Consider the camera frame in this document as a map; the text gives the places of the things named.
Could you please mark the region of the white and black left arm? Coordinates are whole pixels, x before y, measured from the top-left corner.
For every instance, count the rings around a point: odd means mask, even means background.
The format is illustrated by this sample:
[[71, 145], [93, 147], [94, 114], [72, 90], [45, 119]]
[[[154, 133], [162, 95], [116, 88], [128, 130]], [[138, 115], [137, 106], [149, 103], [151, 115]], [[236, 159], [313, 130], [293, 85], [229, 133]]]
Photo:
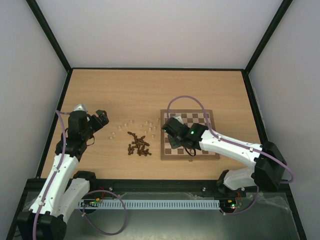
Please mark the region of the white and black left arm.
[[88, 141], [109, 123], [106, 111], [89, 115], [83, 104], [68, 113], [68, 123], [61, 123], [62, 133], [55, 148], [52, 168], [34, 202], [17, 217], [17, 227], [24, 240], [62, 240], [68, 220], [81, 198], [94, 186], [96, 175], [83, 171], [71, 179]]

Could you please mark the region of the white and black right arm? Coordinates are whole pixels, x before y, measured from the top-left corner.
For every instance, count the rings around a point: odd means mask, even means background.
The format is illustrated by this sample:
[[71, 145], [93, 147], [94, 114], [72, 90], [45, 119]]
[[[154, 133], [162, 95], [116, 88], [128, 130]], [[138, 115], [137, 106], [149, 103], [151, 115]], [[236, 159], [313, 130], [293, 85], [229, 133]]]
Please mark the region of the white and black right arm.
[[217, 180], [218, 191], [229, 196], [234, 191], [257, 186], [276, 192], [283, 181], [286, 161], [272, 142], [263, 145], [240, 141], [214, 131], [210, 124], [187, 126], [180, 116], [170, 117], [161, 127], [172, 148], [214, 152], [234, 159], [246, 167], [224, 170]]

